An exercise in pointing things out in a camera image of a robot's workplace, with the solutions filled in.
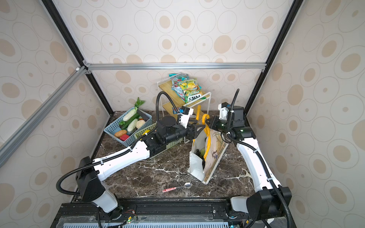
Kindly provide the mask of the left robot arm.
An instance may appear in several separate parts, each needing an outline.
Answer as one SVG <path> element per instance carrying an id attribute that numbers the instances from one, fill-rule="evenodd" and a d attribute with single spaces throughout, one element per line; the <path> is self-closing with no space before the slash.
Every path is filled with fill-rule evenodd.
<path id="1" fill-rule="evenodd" d="M 204 127 L 190 118 L 182 121 L 172 116 L 164 117 L 157 121 L 150 132 L 141 135 L 127 148 L 100 159 L 82 159 L 77 169 L 66 173 L 57 181 L 56 189 L 65 195 L 80 196 L 83 202 L 91 202 L 105 213 L 111 213 L 119 203 L 116 196 L 103 185 L 103 181 L 131 164 L 158 155 L 170 143 L 184 137 L 188 140 L 196 139 Z M 77 192 L 65 190 L 61 186 L 71 175 L 76 176 Z"/>

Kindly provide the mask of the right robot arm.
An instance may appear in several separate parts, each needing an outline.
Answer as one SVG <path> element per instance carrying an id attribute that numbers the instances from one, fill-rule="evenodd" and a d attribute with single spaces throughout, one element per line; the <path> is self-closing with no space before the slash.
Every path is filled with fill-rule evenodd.
<path id="1" fill-rule="evenodd" d="M 292 193 L 288 187 L 281 185 L 263 158 L 256 135 L 247 123 L 244 108 L 226 102 L 218 108 L 219 116 L 211 117 L 206 124 L 211 130 L 221 133 L 227 142 L 236 145 L 249 169 L 255 191 L 250 197 L 232 197 L 233 211 L 248 215 L 246 228 L 256 221 L 262 221 L 268 228 L 269 219 L 281 217 L 286 218 L 287 227 L 294 228 L 296 225 L 289 209 Z"/>

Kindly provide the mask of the white grocery bag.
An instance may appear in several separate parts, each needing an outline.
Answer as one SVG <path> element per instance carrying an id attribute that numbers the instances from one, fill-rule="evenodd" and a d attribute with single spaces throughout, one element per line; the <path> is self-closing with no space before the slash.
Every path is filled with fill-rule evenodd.
<path id="1" fill-rule="evenodd" d="M 188 173 L 207 185 L 213 176 L 228 144 L 221 133 L 208 126 L 212 118 L 208 114 L 201 115 L 204 130 L 193 140 L 189 154 L 190 167 Z"/>

